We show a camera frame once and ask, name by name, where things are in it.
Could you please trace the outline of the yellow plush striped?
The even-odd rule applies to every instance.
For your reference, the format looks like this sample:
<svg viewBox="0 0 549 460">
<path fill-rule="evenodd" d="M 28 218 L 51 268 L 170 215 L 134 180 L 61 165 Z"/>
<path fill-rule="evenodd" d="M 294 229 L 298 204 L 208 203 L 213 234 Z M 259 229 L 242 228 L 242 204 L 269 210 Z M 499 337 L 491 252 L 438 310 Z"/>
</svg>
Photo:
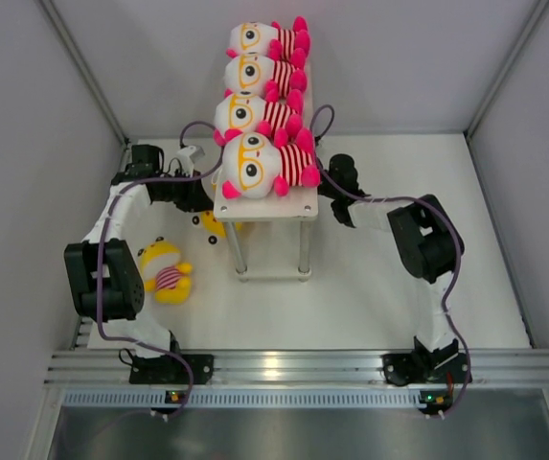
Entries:
<svg viewBox="0 0 549 460">
<path fill-rule="evenodd" d="M 207 242 L 210 245 L 215 245 L 227 238 L 223 223 L 215 218 L 212 211 L 203 211 L 193 215 L 192 224 L 206 231 Z"/>
</svg>

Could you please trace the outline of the white plush pink striped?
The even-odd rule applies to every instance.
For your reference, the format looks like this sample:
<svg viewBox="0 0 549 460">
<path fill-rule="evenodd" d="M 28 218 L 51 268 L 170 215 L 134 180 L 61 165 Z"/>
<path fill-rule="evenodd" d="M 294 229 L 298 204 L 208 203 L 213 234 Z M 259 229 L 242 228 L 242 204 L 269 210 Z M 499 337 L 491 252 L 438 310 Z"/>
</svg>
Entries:
<svg viewBox="0 0 549 460">
<path fill-rule="evenodd" d="M 308 21 L 297 16 L 290 29 L 278 22 L 244 22 L 232 29 L 226 55 L 230 58 L 248 53 L 291 62 L 293 56 L 309 55 L 311 36 Z"/>
<path fill-rule="evenodd" d="M 223 82 L 227 92 L 253 94 L 268 101 L 286 99 L 293 90 L 303 95 L 309 86 L 303 68 L 256 53 L 232 57 Z"/>
</svg>

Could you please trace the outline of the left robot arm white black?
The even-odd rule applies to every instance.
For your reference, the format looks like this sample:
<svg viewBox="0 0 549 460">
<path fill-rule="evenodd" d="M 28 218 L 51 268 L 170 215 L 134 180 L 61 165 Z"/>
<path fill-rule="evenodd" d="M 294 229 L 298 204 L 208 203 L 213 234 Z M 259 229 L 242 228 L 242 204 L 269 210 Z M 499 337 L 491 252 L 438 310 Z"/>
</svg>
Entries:
<svg viewBox="0 0 549 460">
<path fill-rule="evenodd" d="M 118 357 L 129 367 L 132 384 L 202 385 L 213 374 L 213 356 L 182 352 L 145 305 L 148 299 L 183 302 L 191 290 L 190 264 L 164 237 L 137 250 L 126 240 L 130 225 L 154 203 L 190 213 L 211 209 L 205 175 L 195 168 L 203 155 L 196 145 L 182 145 L 171 157 L 155 145 L 132 146 L 93 228 L 63 253 L 77 314 L 92 319 L 103 340 L 123 343 Z"/>
</svg>

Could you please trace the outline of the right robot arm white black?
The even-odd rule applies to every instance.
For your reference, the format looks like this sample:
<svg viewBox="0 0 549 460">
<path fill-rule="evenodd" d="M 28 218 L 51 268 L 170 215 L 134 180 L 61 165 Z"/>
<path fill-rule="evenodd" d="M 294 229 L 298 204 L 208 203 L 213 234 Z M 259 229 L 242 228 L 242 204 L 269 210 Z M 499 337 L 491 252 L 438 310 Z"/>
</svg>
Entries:
<svg viewBox="0 0 549 460">
<path fill-rule="evenodd" d="M 336 220 L 347 227 L 391 234 L 403 268 L 423 290 L 416 302 L 412 349 L 384 356 L 386 381 L 398 387 L 470 381 L 465 342 L 450 325 L 443 306 L 458 277 L 465 244 L 439 199 L 434 195 L 375 199 L 360 189 L 355 161 L 344 153 L 331 157 L 321 177 L 318 194 L 332 201 Z"/>
</svg>

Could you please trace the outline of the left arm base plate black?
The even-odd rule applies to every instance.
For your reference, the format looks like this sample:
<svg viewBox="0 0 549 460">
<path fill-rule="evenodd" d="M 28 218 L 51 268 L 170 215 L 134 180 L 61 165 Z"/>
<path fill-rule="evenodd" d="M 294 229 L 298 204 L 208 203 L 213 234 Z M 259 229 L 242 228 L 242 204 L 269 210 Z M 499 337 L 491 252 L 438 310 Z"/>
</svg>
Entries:
<svg viewBox="0 0 549 460">
<path fill-rule="evenodd" d="M 181 356 L 193 373 L 197 385 L 208 383 L 214 373 L 215 357 L 209 354 L 186 354 Z M 137 385 L 178 384 L 188 385 L 190 375 L 186 367 L 171 356 L 143 358 L 130 355 L 129 361 L 120 361 L 130 368 L 129 383 Z"/>
</svg>

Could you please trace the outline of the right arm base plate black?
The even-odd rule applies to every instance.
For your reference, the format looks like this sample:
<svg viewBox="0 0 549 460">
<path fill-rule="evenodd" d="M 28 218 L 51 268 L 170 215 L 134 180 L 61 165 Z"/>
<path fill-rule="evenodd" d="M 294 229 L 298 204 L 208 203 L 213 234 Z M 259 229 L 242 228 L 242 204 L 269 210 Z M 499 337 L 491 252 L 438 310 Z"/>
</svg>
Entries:
<svg viewBox="0 0 549 460">
<path fill-rule="evenodd" d="M 385 380 L 398 387 L 419 383 L 463 383 L 469 365 L 467 356 L 456 354 L 445 359 L 418 353 L 387 354 L 382 358 Z"/>
</svg>

